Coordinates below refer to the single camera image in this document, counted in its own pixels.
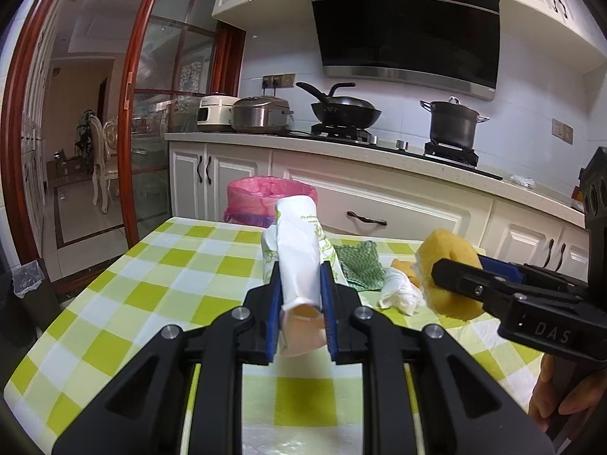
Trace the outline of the person's right hand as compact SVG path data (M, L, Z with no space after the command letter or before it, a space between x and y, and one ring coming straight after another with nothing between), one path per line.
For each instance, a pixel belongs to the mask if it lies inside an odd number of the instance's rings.
M578 436L582 425L587 422L596 410L606 391L606 371L595 372L580 381L566 397L558 393L554 384L555 358L543 355L540 364L540 374L532 392L528 415L536 421L540 429L548 429L552 414L569 416L584 414L582 421L570 429L569 438Z

